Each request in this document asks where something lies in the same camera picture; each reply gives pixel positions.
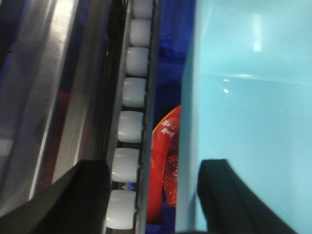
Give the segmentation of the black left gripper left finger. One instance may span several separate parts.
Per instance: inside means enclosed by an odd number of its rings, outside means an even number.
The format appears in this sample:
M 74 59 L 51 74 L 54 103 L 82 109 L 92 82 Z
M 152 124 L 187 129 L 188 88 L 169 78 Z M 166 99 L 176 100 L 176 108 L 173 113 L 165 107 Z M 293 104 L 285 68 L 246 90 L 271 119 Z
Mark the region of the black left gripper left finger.
M 83 160 L 0 218 L 2 234 L 100 234 L 110 196 L 105 161 Z

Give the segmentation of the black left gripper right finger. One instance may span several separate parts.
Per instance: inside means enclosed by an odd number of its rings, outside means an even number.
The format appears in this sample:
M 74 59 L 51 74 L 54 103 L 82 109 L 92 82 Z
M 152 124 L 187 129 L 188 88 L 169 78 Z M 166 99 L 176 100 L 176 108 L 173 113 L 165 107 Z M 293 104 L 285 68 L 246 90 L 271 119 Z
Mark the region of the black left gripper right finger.
M 240 167 L 225 159 L 202 161 L 197 193 L 214 234 L 303 234 L 305 176 L 301 165 L 279 161 Z

